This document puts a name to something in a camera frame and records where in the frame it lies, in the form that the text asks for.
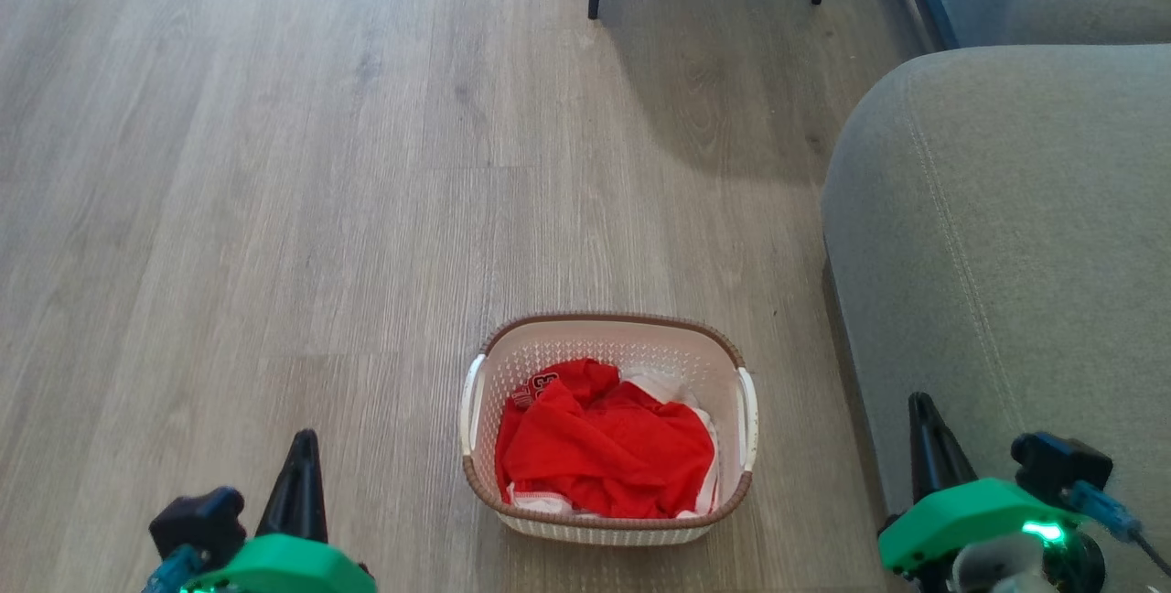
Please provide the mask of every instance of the clothing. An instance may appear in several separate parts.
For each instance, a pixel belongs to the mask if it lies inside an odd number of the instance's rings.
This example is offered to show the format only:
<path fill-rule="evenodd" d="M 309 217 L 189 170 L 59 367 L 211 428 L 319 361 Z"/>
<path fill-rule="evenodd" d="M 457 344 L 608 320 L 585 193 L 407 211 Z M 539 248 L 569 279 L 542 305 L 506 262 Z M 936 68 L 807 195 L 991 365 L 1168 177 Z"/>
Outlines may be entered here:
<path fill-rule="evenodd" d="M 560 514 L 676 518 L 711 512 L 715 434 L 686 388 L 594 360 L 553 364 L 506 402 L 497 479 L 506 502 Z"/>

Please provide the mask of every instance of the basket handle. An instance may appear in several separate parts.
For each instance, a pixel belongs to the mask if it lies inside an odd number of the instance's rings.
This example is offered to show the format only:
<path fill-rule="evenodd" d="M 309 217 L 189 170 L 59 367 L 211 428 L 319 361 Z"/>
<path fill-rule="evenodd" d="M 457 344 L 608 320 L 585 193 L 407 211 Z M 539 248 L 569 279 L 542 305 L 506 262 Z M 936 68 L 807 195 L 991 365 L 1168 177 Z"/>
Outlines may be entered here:
<path fill-rule="evenodd" d="M 464 456 L 472 455 L 475 445 L 475 430 L 480 425 L 480 398 L 484 396 L 484 381 L 480 380 L 480 364 L 487 355 L 480 354 L 467 369 L 464 381 L 464 395 L 459 402 L 459 445 Z"/>
<path fill-rule="evenodd" d="M 756 441 L 760 437 L 760 415 L 756 413 L 756 387 L 752 374 L 740 367 L 740 466 L 752 471 L 756 463 Z"/>

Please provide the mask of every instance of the laundry basket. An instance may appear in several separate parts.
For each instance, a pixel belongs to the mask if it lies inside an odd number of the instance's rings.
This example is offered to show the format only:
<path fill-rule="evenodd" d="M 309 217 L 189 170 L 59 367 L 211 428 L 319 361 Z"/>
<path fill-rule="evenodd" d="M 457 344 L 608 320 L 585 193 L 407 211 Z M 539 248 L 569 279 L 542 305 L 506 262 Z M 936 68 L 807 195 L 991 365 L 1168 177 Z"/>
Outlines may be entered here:
<path fill-rule="evenodd" d="M 578 518 L 502 502 L 494 459 L 505 400 L 534 373 L 581 357 L 619 370 L 651 368 L 685 381 L 715 425 L 714 511 L 685 519 Z M 529 316 L 502 327 L 473 360 L 460 402 L 459 436 L 467 483 L 509 527 L 569 543 L 673 545 L 707 533 L 748 493 L 756 457 L 756 393 L 739 352 L 707 326 L 628 314 Z"/>

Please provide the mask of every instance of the wooden floor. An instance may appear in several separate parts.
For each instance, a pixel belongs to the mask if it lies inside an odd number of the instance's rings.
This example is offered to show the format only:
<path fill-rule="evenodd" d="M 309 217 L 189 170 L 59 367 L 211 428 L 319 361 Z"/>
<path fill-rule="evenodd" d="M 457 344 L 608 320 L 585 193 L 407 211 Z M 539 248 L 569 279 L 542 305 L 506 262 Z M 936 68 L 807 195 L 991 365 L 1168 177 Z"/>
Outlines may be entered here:
<path fill-rule="evenodd" d="M 817 198 L 906 0 L 0 0 L 0 588 L 138 591 L 146 524 L 252 527 L 299 428 L 384 591 L 884 586 Z M 456 403 L 518 315 L 724 330 L 745 505 L 657 551 L 505 530 Z"/>

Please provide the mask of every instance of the red cloth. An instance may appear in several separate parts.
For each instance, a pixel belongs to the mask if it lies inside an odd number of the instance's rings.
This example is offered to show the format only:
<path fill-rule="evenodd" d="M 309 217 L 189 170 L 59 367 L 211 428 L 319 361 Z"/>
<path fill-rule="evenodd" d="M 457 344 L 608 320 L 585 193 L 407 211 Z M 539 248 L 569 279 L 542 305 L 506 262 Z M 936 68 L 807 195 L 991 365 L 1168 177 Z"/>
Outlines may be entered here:
<path fill-rule="evenodd" d="M 715 449 L 682 403 L 660 403 L 618 368 L 594 360 L 553 364 L 505 404 L 497 483 L 556 492 L 609 518 L 673 518 L 696 510 Z"/>

